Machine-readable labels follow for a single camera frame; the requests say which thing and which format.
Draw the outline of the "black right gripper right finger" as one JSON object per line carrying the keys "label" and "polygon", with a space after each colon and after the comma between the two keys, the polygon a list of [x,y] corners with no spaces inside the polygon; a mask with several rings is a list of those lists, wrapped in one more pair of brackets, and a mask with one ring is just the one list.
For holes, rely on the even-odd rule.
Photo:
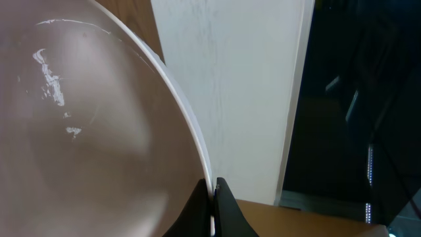
{"label": "black right gripper right finger", "polygon": [[214,191],[215,235],[217,237],[258,237],[247,222],[224,178],[216,179]]}

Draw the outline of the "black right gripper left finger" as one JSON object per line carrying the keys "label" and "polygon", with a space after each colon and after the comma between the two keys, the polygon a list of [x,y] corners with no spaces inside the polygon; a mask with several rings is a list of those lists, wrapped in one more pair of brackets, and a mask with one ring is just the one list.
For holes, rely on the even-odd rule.
{"label": "black right gripper left finger", "polygon": [[198,181],[179,217],[163,236],[211,236],[211,205],[205,179]]}

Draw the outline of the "white stained plate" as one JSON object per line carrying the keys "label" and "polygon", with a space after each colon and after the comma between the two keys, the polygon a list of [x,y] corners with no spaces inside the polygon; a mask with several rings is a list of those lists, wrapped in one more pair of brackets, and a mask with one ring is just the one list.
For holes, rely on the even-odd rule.
{"label": "white stained plate", "polygon": [[96,1],[1,2],[1,235],[163,236],[209,155],[159,57]]}

